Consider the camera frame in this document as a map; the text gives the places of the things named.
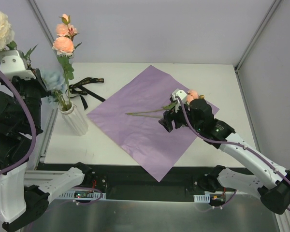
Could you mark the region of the pink artificial flower stem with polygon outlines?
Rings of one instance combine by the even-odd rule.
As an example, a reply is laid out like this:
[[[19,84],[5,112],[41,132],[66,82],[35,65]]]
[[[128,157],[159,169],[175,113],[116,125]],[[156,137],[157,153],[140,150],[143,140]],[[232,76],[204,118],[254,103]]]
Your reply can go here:
[[[161,116],[155,116],[153,114],[172,110],[173,108],[175,108],[176,105],[177,105],[176,102],[172,102],[166,106],[163,106],[161,109],[151,110],[151,111],[143,111],[143,112],[130,112],[130,113],[125,113],[125,115],[142,116],[142,117],[149,117],[149,118],[161,118]]]

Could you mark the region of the blue artificial flower stem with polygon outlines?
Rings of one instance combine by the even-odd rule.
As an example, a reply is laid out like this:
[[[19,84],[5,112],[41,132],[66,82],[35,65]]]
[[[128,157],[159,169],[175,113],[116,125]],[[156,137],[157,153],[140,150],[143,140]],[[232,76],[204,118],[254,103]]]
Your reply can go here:
[[[63,97],[67,84],[63,72],[43,69],[41,70],[41,78],[49,92],[46,102],[53,108],[59,108],[62,111],[67,110],[68,102]]]

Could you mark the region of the orange artificial flower stem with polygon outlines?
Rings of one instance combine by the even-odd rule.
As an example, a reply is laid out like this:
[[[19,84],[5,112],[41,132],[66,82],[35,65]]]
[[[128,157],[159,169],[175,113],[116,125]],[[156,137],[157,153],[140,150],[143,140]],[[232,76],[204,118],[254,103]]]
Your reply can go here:
[[[204,95],[199,95],[197,91],[195,90],[188,90],[187,92],[187,102],[188,102],[188,105],[190,104],[190,102],[192,100],[196,100],[196,99],[204,99]]]

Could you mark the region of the purple tissue paper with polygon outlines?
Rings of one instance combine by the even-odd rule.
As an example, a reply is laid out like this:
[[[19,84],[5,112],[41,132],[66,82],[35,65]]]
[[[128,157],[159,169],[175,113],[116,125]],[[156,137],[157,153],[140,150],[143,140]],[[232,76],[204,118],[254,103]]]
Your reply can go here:
[[[159,118],[125,113],[160,109],[175,89],[208,94],[220,69],[204,64],[94,64],[89,75],[105,82],[92,90],[106,101],[90,104],[87,163],[140,165],[158,181],[173,166],[217,165],[220,151],[190,129],[167,132]]]

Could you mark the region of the black ribbon gold lettering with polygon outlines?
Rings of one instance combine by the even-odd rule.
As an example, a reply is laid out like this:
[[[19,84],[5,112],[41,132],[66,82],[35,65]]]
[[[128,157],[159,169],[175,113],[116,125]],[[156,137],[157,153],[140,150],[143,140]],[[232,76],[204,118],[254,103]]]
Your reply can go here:
[[[71,84],[68,86],[68,89],[66,90],[66,93],[70,94],[70,98],[80,97],[81,102],[83,104],[84,110],[88,108],[88,103],[85,99],[85,96],[89,95],[93,98],[99,100],[100,102],[106,101],[105,98],[101,97],[100,95],[92,92],[91,90],[87,89],[85,85],[88,84],[97,84],[97,83],[104,83],[103,78],[94,78],[94,77],[86,77],[82,79],[81,81]]]

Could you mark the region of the peach artificial flower stem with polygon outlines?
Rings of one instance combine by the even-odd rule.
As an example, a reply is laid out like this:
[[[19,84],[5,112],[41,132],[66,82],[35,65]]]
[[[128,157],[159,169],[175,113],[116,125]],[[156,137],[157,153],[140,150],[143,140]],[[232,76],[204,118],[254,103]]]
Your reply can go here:
[[[52,49],[57,54],[57,60],[63,70],[63,84],[54,90],[54,95],[61,106],[62,111],[67,111],[72,107],[70,94],[68,99],[63,97],[64,91],[69,90],[70,81],[74,79],[74,68],[72,67],[72,58],[74,58],[74,52],[81,44],[75,45],[73,40],[76,35],[79,34],[77,28],[71,24],[71,17],[67,14],[63,14],[59,17],[61,23],[56,26],[57,38],[54,40]]]

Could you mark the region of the white pink flower stem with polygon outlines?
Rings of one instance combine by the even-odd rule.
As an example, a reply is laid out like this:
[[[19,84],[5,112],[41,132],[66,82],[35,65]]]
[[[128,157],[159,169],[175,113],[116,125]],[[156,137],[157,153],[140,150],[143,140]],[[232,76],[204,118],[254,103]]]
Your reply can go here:
[[[8,16],[0,11],[0,64],[10,58],[19,66],[23,66],[25,70],[30,70],[36,74],[39,70],[28,66],[29,57],[16,49],[17,44],[14,41],[14,34],[15,32],[8,21]]]

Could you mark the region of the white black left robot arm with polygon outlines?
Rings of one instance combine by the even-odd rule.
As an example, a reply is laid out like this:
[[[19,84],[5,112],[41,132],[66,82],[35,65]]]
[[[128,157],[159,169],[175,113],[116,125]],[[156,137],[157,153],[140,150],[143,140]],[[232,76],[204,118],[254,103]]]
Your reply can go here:
[[[44,184],[25,186],[32,141],[42,133],[41,99],[48,96],[41,72],[9,81],[17,95],[0,91],[0,224],[15,232],[38,219],[49,204],[67,190],[92,187],[92,169],[78,162]]]

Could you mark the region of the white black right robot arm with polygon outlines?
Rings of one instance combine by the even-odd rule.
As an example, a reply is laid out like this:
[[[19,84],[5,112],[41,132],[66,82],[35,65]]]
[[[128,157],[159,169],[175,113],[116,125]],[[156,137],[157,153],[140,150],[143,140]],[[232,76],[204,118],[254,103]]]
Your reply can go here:
[[[204,99],[184,104],[179,98],[164,112],[159,123],[168,131],[189,127],[199,138],[230,155],[251,174],[242,174],[224,166],[199,181],[202,188],[215,192],[222,187],[248,193],[262,202],[270,211],[283,214],[290,205],[290,169],[273,162],[248,145],[227,123],[218,120],[212,107]]]

